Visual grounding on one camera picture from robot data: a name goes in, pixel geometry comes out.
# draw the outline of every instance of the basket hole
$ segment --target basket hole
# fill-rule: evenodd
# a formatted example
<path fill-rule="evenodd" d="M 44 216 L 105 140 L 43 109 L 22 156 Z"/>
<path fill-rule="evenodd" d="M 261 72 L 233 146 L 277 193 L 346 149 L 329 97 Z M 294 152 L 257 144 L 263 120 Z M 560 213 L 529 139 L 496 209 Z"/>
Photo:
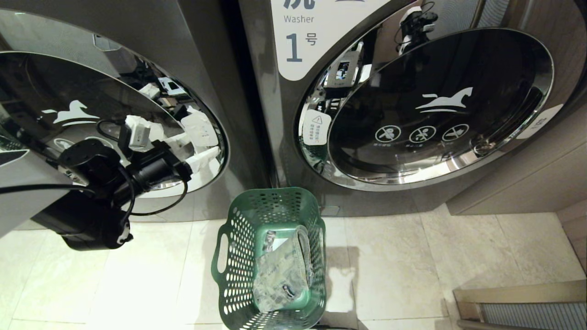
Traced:
<path fill-rule="evenodd" d="M 222 234 L 220 238 L 220 249 L 218 251 L 218 263 L 216 267 L 219 273 L 223 273 L 226 270 L 228 264 L 228 236 Z"/>

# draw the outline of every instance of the basket handle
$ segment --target basket handle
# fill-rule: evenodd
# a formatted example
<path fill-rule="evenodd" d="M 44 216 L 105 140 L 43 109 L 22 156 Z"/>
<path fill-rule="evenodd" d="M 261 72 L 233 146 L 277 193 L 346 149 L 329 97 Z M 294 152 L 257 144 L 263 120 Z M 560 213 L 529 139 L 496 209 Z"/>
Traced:
<path fill-rule="evenodd" d="M 230 224 L 225 223 L 218 230 L 218 237 L 216 239 L 216 249 L 214 250 L 214 256 L 212 257 L 212 267 L 211 267 L 212 278 L 214 279 L 214 281 L 217 284 L 220 284 L 220 281 L 222 281 L 222 276 L 224 275 L 223 272 L 220 273 L 218 271 L 218 257 L 220 255 L 220 242 L 222 240 L 222 235 L 226 234 L 227 239 L 228 239 L 228 246 L 230 246 L 230 229 L 231 229 Z"/>

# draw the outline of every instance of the plastic basket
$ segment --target plastic basket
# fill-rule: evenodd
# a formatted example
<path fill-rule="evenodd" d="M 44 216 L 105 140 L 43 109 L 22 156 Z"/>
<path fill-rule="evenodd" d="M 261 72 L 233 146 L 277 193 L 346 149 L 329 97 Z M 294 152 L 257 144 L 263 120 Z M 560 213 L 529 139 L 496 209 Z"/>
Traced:
<path fill-rule="evenodd" d="M 255 260 L 267 231 L 277 235 L 308 229 L 314 278 L 309 291 L 279 311 L 260 313 L 253 297 Z M 227 264 L 218 271 L 221 237 L 228 237 Z M 230 205 L 227 222 L 218 231 L 212 277 L 218 284 L 218 308 L 230 330 L 308 329 L 322 317 L 326 304 L 326 228 L 316 198 L 302 188 L 256 189 L 240 194 Z"/>

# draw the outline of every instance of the washer door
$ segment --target washer door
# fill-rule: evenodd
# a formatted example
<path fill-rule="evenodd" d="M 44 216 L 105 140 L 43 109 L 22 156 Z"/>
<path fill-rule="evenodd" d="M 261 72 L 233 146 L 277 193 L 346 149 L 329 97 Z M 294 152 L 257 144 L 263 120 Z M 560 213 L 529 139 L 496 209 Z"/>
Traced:
<path fill-rule="evenodd" d="M 572 1 L 560 5 L 580 14 Z M 544 9 L 538 6 L 525 10 Z M 515 4 L 505 8 L 519 9 Z M 501 20 L 473 16 L 476 23 L 508 26 L 508 11 Z M 482 166 L 543 127 L 566 102 L 585 64 L 583 21 L 575 23 L 576 40 L 560 43 L 583 47 L 570 60 L 560 50 L 551 53 L 528 23 L 520 28 L 519 21 L 508 18 L 516 29 L 456 32 L 451 29 L 455 24 L 449 24 L 455 18 L 447 15 L 443 21 L 441 13 L 441 28 L 429 34 L 436 38 L 399 56 L 389 43 L 399 34 L 400 14 L 379 23 L 332 61 L 302 105 L 302 153 L 314 170 L 341 186 L 402 190 Z M 438 36 L 439 31 L 448 34 Z M 544 28 L 537 31 L 552 39 Z M 556 70 L 575 74 L 556 75 Z M 555 97 L 549 102 L 551 93 Z"/>
<path fill-rule="evenodd" d="M 0 149 L 29 148 L 57 168 L 61 152 L 95 139 L 127 165 L 117 146 L 120 127 L 112 123 L 122 121 L 148 127 L 130 143 L 133 151 L 163 140 L 179 159 L 194 160 L 199 171 L 188 191 L 224 167 L 220 125 L 188 86 L 155 63 L 103 36 L 23 12 L 0 10 L 0 41 Z M 172 180 L 141 197 L 182 192 L 181 182 Z"/>

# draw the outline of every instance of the white tile floor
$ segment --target white tile floor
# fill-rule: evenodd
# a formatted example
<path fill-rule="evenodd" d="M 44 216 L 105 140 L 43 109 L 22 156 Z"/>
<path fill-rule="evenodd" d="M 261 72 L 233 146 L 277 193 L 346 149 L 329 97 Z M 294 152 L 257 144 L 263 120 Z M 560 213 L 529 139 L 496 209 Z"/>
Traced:
<path fill-rule="evenodd" d="M 456 288 L 585 278 L 552 213 L 325 221 L 334 326 L 457 330 Z M 13 231 L 0 239 L 0 330 L 225 329 L 210 275 L 222 223 L 135 223 L 134 241 L 94 252 Z"/>

